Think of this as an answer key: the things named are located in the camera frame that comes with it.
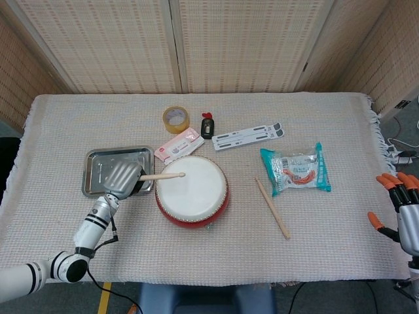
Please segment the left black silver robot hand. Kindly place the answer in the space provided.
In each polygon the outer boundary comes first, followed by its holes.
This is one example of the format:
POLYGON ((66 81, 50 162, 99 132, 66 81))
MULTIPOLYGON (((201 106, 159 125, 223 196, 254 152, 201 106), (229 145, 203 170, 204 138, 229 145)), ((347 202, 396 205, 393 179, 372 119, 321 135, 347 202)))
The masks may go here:
POLYGON ((147 173, 138 162, 119 162, 104 181, 104 192, 125 200, 140 192, 145 182, 141 180, 144 175, 147 173))

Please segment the right orange-tipped robot hand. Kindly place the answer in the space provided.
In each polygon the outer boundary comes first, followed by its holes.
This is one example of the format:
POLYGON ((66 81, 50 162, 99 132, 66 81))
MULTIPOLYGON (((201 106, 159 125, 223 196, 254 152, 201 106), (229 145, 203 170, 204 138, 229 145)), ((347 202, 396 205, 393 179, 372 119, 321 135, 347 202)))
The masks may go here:
POLYGON ((402 172, 383 173, 376 180, 388 191, 397 218, 397 229, 385 227, 373 213, 367 213, 373 228, 401 245, 409 255, 419 258, 419 179, 402 172))

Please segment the wooden drumstick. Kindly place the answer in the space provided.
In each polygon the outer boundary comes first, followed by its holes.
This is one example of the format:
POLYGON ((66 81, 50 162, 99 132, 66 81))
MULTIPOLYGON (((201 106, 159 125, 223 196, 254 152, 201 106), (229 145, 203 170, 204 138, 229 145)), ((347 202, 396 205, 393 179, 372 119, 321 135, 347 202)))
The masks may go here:
POLYGON ((141 175, 138 181, 156 181, 164 179, 173 179, 177 177, 184 177, 185 173, 162 173, 154 175, 141 175))
POLYGON ((270 196, 268 195, 266 189, 264 188, 262 182, 257 177, 255 177, 255 182, 257 183, 257 186, 259 187, 259 190, 260 190, 261 194, 263 195, 263 198, 264 198, 267 206, 269 207, 274 219, 276 220, 276 223, 279 226, 284 238, 285 239, 290 239, 291 234, 290 234, 289 230, 286 228, 285 224, 283 223, 283 220, 282 220, 281 216, 276 211, 276 208, 275 208, 270 196))

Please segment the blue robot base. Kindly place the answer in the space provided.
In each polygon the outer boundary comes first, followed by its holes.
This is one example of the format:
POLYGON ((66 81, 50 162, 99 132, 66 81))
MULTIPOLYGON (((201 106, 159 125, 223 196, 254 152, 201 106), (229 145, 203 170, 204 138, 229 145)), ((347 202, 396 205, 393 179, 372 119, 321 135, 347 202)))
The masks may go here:
POLYGON ((143 314, 277 314, 270 284, 203 287, 140 284, 143 314))

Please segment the silver metal tray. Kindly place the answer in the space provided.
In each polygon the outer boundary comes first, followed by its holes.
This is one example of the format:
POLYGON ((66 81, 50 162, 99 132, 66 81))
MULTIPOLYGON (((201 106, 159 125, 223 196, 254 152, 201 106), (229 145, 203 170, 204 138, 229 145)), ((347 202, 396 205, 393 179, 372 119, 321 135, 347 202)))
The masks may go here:
POLYGON ((88 198, 105 192, 103 184, 118 162, 138 162, 145 175, 155 174, 154 150, 148 146, 94 149, 84 161, 82 192, 88 198))

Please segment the red drum with white skin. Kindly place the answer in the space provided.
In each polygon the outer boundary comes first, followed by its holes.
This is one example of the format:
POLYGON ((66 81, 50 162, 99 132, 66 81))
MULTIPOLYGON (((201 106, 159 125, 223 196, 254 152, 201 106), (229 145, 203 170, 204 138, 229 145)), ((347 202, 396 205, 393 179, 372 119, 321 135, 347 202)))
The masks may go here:
POLYGON ((223 170, 203 156, 185 156, 167 165, 163 175, 183 177, 159 179, 155 200, 161 213, 184 228, 211 224, 227 208, 230 191, 223 170))

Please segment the pink white tissue packet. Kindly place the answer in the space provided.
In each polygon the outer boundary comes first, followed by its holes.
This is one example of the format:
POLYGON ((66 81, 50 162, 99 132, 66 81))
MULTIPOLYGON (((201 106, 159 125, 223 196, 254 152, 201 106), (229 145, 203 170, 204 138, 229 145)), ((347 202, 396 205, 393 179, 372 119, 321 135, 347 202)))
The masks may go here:
POLYGON ((192 154, 197 148, 204 144, 204 138, 194 129, 187 128, 176 135, 173 139, 157 148, 154 156, 165 165, 192 154))

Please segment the white power strip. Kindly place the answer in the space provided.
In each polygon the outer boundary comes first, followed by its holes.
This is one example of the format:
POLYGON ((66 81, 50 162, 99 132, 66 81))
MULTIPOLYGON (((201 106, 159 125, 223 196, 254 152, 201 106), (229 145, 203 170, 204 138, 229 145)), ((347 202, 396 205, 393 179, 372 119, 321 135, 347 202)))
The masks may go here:
POLYGON ((400 156, 398 154, 394 154, 391 158, 391 163, 395 166, 398 165, 407 165, 413 163, 415 156, 400 156))

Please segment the clear yellowish tape roll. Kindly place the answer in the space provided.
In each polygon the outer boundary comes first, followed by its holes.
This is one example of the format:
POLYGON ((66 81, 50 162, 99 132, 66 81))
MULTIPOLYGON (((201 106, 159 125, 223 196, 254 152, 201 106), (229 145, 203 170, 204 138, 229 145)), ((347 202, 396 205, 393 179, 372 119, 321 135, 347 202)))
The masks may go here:
POLYGON ((162 120, 165 129, 172 134, 180 134, 189 127, 189 114, 180 106, 168 107, 162 115, 162 120))

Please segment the small black bottle red cap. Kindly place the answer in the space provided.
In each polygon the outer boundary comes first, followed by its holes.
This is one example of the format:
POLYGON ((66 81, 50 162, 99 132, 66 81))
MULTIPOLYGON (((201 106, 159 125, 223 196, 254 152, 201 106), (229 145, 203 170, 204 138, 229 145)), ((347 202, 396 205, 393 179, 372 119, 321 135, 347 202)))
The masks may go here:
POLYGON ((215 122, 211 113, 202 113, 201 136, 204 139, 211 139, 214 134, 215 122))

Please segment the black bulky object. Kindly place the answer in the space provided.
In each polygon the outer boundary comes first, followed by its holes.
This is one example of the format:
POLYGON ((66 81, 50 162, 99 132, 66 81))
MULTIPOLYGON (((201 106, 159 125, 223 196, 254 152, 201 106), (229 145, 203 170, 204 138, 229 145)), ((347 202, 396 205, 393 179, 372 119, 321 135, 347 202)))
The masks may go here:
POLYGON ((0 204, 19 146, 20 139, 17 137, 0 137, 0 204))

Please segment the beige woven table cloth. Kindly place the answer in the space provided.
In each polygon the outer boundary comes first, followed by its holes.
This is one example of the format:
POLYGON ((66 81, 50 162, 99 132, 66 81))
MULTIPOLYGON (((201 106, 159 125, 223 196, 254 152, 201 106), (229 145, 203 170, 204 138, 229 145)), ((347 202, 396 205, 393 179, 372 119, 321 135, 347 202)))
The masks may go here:
POLYGON ((121 202, 119 241, 90 264, 99 281, 225 286, 282 281, 403 279, 409 256, 370 225, 374 212, 397 222, 376 177, 388 169, 372 99, 361 93, 40 95, 0 205, 0 269, 74 249, 94 204, 81 190, 84 159, 98 148, 170 140, 163 112, 180 105, 191 126, 211 112, 217 133, 280 123, 284 136, 197 155, 213 160, 230 188, 227 210, 209 227, 166 219, 153 193, 121 202), (288 188, 274 198, 290 231, 285 239, 258 189, 270 189, 259 150, 306 152, 321 143, 331 191, 288 188))

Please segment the teal snack packet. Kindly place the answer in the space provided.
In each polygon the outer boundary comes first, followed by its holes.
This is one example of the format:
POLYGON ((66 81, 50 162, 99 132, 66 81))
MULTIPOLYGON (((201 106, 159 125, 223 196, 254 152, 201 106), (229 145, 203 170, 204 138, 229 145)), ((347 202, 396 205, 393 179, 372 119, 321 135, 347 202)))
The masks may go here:
POLYGON ((262 148, 260 155, 272 185, 272 196, 288 188, 316 188, 330 192, 327 165, 323 147, 317 142, 307 153, 286 156, 277 150, 262 148))

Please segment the white folding stand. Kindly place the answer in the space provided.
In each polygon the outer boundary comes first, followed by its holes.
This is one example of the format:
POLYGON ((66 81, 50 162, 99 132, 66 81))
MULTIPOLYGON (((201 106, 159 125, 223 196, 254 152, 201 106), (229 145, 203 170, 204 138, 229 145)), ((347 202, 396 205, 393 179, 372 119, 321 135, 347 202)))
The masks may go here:
POLYGON ((222 135, 214 135, 211 140, 214 149, 216 151, 221 151, 261 141, 277 139, 282 136, 284 136, 284 130, 282 125, 278 122, 269 126, 255 126, 253 128, 225 133, 222 135))

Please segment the bamboo folding screen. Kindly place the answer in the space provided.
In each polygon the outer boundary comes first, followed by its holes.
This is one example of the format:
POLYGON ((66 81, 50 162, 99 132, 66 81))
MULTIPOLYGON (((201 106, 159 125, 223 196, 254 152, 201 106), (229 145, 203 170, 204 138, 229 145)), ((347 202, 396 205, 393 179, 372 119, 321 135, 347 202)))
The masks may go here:
POLYGON ((419 0, 0 0, 0 122, 41 94, 419 94, 419 0))

